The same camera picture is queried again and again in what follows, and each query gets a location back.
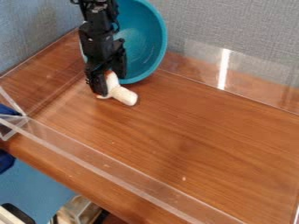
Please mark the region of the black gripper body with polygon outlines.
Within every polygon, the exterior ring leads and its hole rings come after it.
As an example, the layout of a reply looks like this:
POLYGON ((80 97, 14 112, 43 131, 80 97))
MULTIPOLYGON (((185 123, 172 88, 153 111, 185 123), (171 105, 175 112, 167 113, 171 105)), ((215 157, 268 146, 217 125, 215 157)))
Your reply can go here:
POLYGON ((117 50, 124 48, 125 43, 123 38, 115 38, 120 31, 117 1, 69 0, 69 2, 79 6, 84 18, 79 27, 79 39, 87 57, 87 70, 100 68, 112 70, 113 56, 117 50))

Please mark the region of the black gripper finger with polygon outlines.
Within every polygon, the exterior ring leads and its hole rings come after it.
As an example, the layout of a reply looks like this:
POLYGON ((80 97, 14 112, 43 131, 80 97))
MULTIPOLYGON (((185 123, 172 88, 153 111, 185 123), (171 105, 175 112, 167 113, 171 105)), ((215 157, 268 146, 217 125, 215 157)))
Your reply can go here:
POLYGON ((112 71, 119 79, 127 77, 127 50, 124 48, 119 49, 113 56, 112 71))
POLYGON ((92 92, 96 95, 107 96, 108 95, 108 84, 107 84, 107 78, 105 78, 105 70, 97 69, 97 70, 87 70, 87 83, 89 85, 89 88, 92 92))

